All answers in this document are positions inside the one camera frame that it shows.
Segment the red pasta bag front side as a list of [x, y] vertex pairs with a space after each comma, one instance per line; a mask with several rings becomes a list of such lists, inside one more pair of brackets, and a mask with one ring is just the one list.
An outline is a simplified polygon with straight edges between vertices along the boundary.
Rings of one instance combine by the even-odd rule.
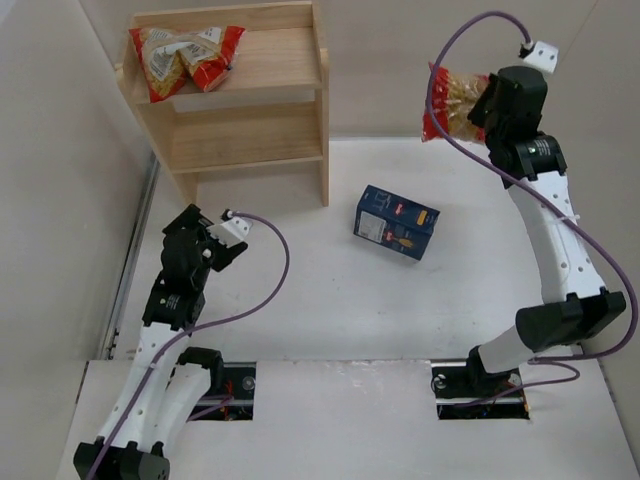
[[483, 144], [482, 127], [473, 125], [468, 115], [489, 84], [482, 74], [453, 73], [440, 67], [432, 85], [432, 108], [436, 120], [451, 137], [466, 142]]

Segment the red pasta bag label side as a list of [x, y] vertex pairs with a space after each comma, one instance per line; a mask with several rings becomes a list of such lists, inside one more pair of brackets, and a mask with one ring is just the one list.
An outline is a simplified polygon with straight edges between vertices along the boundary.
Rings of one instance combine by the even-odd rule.
[[246, 29], [211, 26], [200, 31], [159, 27], [129, 30], [152, 103], [175, 95], [188, 80], [210, 92], [229, 75]]

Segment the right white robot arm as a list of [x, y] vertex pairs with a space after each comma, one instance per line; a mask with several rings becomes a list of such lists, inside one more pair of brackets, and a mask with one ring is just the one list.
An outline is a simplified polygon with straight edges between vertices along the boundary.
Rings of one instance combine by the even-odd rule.
[[468, 116], [484, 130], [491, 164], [508, 176], [504, 187], [525, 224], [542, 296], [540, 305], [517, 311], [513, 327], [470, 351], [466, 377], [483, 390], [539, 353], [594, 337], [626, 308], [623, 294], [608, 290], [574, 230], [564, 155], [539, 128], [546, 95], [541, 72], [505, 67], [490, 75]]

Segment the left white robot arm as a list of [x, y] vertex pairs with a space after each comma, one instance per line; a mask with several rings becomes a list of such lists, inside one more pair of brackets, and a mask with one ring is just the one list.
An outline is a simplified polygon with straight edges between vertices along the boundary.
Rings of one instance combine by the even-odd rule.
[[224, 211], [214, 223], [189, 205], [162, 233], [161, 270], [150, 290], [125, 385], [91, 443], [76, 448], [82, 479], [166, 479], [168, 453], [224, 362], [216, 350], [189, 345], [205, 305], [210, 272], [248, 247], [250, 223]]

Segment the wooden two-tier shelf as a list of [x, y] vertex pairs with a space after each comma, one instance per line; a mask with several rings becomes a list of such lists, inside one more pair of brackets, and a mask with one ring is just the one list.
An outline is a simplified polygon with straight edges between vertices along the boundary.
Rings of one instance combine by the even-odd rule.
[[312, 162], [329, 204], [329, 52], [319, 6], [290, 1], [136, 13], [129, 27], [246, 33], [214, 91], [189, 84], [151, 101], [133, 42], [115, 66], [118, 87], [157, 160], [186, 203], [205, 172]]

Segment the blue Barilla pasta box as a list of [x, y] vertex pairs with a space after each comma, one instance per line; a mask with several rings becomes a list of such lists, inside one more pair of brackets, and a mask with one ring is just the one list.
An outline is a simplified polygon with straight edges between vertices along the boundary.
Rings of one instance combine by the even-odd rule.
[[420, 261], [440, 211], [368, 185], [357, 204], [355, 236]]

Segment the left aluminium rail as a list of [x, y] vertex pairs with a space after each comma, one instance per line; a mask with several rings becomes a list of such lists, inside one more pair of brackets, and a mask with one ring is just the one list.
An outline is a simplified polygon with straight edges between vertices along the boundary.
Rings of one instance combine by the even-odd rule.
[[104, 323], [102, 338], [96, 351], [95, 358], [97, 360], [111, 360], [117, 346], [121, 332], [124, 310], [126, 308], [133, 282], [160, 169], [161, 167], [156, 155], [151, 153], [145, 179], [141, 188], [141, 194], [136, 207], [136, 214], [127, 245], [124, 263], [118, 279], [117, 288], [112, 299], [111, 307], [109, 309], [109, 314]]

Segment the aluminium rail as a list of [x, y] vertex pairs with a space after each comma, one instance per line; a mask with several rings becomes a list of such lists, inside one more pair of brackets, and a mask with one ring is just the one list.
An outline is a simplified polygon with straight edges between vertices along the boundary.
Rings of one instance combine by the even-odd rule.
[[602, 281], [573, 230], [577, 218], [558, 142], [541, 135], [516, 144], [512, 154], [510, 175], [522, 185], [511, 184], [507, 191], [531, 242], [542, 298], [541, 305], [518, 311], [516, 328], [527, 348], [538, 353], [580, 340], [580, 301], [599, 294]]
[[117, 346], [121, 332], [124, 310], [126, 308], [133, 282], [160, 169], [161, 167], [156, 155], [151, 153], [145, 179], [141, 188], [141, 194], [136, 207], [136, 214], [127, 245], [124, 263], [118, 279], [117, 288], [112, 299], [111, 307], [109, 309], [109, 314], [104, 323], [102, 338], [96, 351], [95, 358], [97, 360], [111, 360]]

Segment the right aluminium rail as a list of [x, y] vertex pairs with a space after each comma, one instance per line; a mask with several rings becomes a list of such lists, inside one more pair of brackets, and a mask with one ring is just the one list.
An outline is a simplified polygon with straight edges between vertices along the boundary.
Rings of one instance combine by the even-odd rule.
[[522, 185], [511, 184], [507, 191], [531, 242], [542, 298], [541, 305], [518, 311], [516, 328], [527, 348], [538, 353], [580, 340], [580, 301], [599, 294], [602, 281], [573, 230], [577, 218], [558, 142], [541, 135], [516, 144], [512, 154], [510, 175]]

